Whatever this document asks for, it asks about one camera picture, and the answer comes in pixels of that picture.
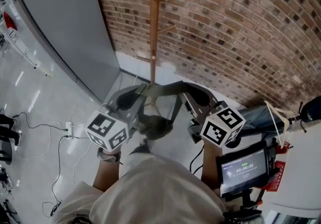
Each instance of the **person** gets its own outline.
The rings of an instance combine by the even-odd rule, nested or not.
[[[80,182],[52,223],[221,223],[225,206],[214,192],[221,154],[204,141],[200,180],[180,163],[152,154],[146,141],[128,156],[120,174],[120,155],[111,159],[99,149],[102,160],[93,185]]]
[[[21,131],[15,132],[12,130],[17,120],[9,118],[6,115],[0,114],[0,124],[9,125],[9,128],[0,126],[0,140],[7,141],[8,138],[15,140],[15,146],[17,147],[21,139]]]

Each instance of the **white floor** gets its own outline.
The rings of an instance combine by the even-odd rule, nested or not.
[[[119,88],[120,80],[119,76],[109,96]],[[133,85],[134,80],[132,76],[123,73],[120,88]],[[29,125],[33,127],[51,122],[52,125],[58,127],[60,124],[57,122],[60,122],[64,127],[65,122],[75,110],[76,102],[83,98],[78,101],[77,110],[71,119],[73,125],[79,127],[74,129],[74,135],[78,137],[86,136],[82,126],[94,110],[101,108],[100,104],[93,102],[68,79],[45,77],[15,52],[8,52],[3,58],[0,66],[0,88],[0,107],[6,107],[6,115],[13,116],[25,111],[28,113]],[[169,118],[174,102],[175,98],[171,96],[157,100],[162,116]],[[147,113],[156,114],[152,109],[147,108],[146,110]],[[202,143],[195,145],[188,134],[187,125],[190,119],[186,109],[182,107],[174,123],[174,130],[166,137],[155,141],[151,151],[176,160],[188,168],[190,161],[202,147]],[[58,177],[58,141],[64,133],[51,128],[50,143],[49,127],[29,129],[23,115],[18,118],[14,129],[23,132],[18,153],[26,159],[13,152],[13,162],[10,166],[0,162],[7,169],[14,183],[12,196],[6,196],[5,191],[0,188],[2,197],[0,201],[8,198],[23,224],[50,223],[50,218],[43,215],[42,203],[56,203],[51,187]],[[123,145],[122,161],[125,161],[127,155],[139,142],[140,137],[136,133],[128,143]],[[87,139],[62,140],[60,146],[61,175],[53,189],[58,200],[63,200],[73,189],[73,166],[88,150],[89,145],[90,142]],[[35,157],[43,155],[49,146],[50,150],[46,155]],[[82,157],[76,166],[74,173],[76,184],[80,181],[92,184],[99,162],[96,152],[97,146],[92,144],[88,154]],[[194,162],[193,170],[201,164],[202,156]],[[51,204],[44,205],[46,215],[50,214],[51,209]]]

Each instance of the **white shirt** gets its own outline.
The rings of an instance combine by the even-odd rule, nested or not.
[[[53,223],[76,214],[94,224],[221,223],[224,204],[184,166],[154,154],[128,156],[119,180],[106,192],[81,182],[62,202]]]

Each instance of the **display screen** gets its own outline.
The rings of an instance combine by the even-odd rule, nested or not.
[[[223,174],[222,193],[229,192],[242,183],[246,183],[266,173],[264,150],[221,165]]]

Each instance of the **coat rack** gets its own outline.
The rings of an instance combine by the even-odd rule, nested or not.
[[[159,3],[168,0],[150,0],[150,83],[151,85],[155,84],[155,76],[156,76],[156,50],[157,50],[157,36],[163,32],[169,31],[171,29],[176,28],[176,25],[171,25],[165,27],[163,29],[158,29],[158,15],[159,15]],[[156,98],[152,98],[151,102],[146,104],[151,105],[155,108],[157,113],[159,110],[156,106]]]

